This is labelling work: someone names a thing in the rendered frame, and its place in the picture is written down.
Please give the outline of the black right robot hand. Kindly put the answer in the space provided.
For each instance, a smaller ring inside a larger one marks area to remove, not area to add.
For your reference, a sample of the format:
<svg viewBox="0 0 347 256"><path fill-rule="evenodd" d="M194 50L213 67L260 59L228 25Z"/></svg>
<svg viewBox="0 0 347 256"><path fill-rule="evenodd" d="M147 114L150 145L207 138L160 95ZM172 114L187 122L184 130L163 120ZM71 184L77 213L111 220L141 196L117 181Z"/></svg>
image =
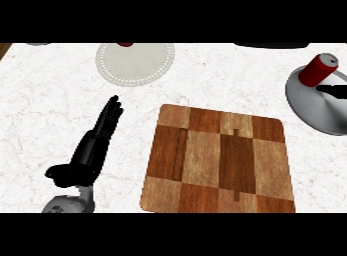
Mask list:
<svg viewBox="0 0 347 256"><path fill-rule="evenodd" d="M318 85L316 90L337 99L347 99L347 85Z"/></svg>

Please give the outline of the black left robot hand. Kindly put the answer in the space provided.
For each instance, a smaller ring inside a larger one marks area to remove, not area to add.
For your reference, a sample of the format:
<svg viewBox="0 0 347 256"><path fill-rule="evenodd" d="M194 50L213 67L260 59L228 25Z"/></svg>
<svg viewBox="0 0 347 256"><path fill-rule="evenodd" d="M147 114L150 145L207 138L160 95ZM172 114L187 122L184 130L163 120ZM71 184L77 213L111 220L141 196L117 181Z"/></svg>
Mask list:
<svg viewBox="0 0 347 256"><path fill-rule="evenodd" d="M110 140L123 114L119 96L114 95L101 111L98 121L77 145L68 164L52 166L45 176L54 180L61 188L71 186L89 187L101 174Z"/></svg>

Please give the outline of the red can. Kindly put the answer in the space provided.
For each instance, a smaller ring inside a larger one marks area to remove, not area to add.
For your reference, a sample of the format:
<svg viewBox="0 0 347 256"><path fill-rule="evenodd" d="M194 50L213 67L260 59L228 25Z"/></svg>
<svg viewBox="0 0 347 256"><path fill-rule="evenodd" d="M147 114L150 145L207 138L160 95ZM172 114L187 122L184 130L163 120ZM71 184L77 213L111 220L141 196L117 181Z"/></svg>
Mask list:
<svg viewBox="0 0 347 256"><path fill-rule="evenodd" d="M318 54L299 73L299 81L315 87L339 68L339 59L331 53Z"/></svg>

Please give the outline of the checkered wooden cutting board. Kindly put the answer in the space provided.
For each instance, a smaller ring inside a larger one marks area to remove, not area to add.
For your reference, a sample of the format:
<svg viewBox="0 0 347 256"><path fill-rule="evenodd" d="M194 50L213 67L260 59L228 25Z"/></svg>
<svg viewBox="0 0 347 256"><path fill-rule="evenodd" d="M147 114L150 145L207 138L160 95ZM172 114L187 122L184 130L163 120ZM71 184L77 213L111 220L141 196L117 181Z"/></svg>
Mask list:
<svg viewBox="0 0 347 256"><path fill-rule="evenodd" d="M282 122L163 105L141 208L158 213L294 212Z"/></svg>

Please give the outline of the flat black object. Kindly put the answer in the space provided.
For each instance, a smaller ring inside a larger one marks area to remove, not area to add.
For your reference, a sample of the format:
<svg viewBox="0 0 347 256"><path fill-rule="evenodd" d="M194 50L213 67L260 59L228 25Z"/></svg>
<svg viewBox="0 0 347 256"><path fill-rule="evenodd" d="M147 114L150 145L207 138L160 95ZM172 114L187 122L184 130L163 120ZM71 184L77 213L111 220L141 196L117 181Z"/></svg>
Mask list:
<svg viewBox="0 0 347 256"><path fill-rule="evenodd" d="M309 43L234 43L237 46L259 49L302 49Z"/></svg>

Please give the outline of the pale oval placemat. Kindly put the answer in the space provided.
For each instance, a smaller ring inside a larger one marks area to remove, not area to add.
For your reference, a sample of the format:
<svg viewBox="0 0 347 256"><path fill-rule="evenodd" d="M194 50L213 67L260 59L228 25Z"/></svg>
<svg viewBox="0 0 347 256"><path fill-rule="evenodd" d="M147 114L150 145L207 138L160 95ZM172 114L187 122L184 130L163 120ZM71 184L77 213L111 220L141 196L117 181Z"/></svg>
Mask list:
<svg viewBox="0 0 347 256"><path fill-rule="evenodd" d="M96 52L96 68L104 79L122 87L144 86L157 81L175 60L172 43L104 43Z"/></svg>

